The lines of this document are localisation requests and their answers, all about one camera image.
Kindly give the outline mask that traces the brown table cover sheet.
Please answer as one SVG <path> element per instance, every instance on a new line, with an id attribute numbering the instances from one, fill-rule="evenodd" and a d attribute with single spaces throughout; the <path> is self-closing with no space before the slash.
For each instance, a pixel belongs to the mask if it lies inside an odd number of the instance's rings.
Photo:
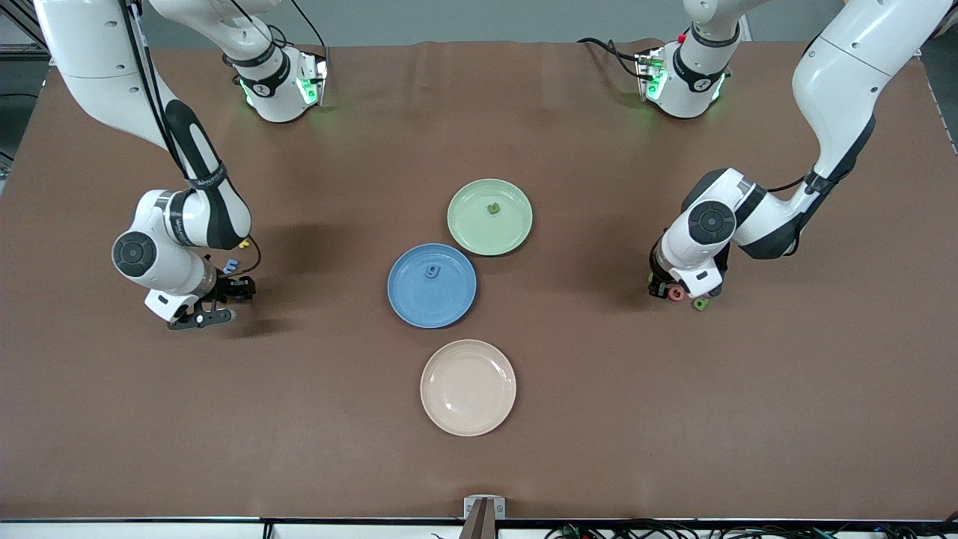
<path id="1" fill-rule="evenodd" d="M 814 164 L 803 50 L 739 46 L 715 106 L 675 121 L 584 44 L 342 48 L 324 107 L 287 125 L 218 52 L 154 52 L 263 250 L 252 303 L 201 331 L 168 330 L 111 263 L 177 168 L 51 71 L 0 197 L 0 517 L 446 517 L 473 493 L 564 520 L 958 511 L 958 156 L 920 59 L 797 255 L 734 249 L 705 311 L 647 294 L 650 247 L 702 174 L 776 187 Z M 533 207 L 507 255 L 446 225 L 483 178 Z M 422 243 L 477 273 L 441 329 L 386 293 Z M 458 340 L 516 372 L 486 436 L 422 409 L 424 366 Z"/>

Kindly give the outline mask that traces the blue plate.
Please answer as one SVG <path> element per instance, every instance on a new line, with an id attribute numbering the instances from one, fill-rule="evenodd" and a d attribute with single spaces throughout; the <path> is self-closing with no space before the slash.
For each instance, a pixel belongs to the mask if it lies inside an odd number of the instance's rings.
<path id="1" fill-rule="evenodd" d="M 435 279 L 424 276 L 424 268 L 431 264 L 442 267 Z M 394 262 L 386 282 L 394 313 L 421 329 L 441 329 L 461 320 L 475 303 L 477 289 L 475 267 L 446 243 L 408 249 Z"/>

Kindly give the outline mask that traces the green plate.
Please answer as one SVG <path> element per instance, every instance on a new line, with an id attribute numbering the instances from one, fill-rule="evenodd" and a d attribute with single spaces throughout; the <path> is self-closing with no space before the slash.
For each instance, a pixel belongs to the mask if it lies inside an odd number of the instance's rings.
<path id="1" fill-rule="evenodd" d="M 488 204 L 500 204 L 490 215 Z M 516 185 L 498 178 L 469 182 L 453 195 L 446 225 L 456 242 L 473 255 L 500 256 L 519 249 L 534 222 L 530 199 Z"/>

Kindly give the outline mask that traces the beige plate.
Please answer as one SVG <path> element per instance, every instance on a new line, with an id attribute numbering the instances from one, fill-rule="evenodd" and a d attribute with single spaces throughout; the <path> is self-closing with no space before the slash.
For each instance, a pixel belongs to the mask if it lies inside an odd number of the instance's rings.
<path id="1" fill-rule="evenodd" d="M 482 340 L 458 340 L 427 361 L 418 384 L 422 409 L 436 427 L 459 437 L 492 433 L 509 418 L 517 399 L 512 362 Z"/>

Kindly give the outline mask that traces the aluminium extrusion frame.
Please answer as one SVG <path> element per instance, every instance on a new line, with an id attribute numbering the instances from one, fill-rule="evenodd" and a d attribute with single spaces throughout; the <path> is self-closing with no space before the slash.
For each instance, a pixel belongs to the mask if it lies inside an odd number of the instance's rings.
<path id="1" fill-rule="evenodd" d="M 50 59 L 33 0 L 0 0 L 0 59 Z"/>

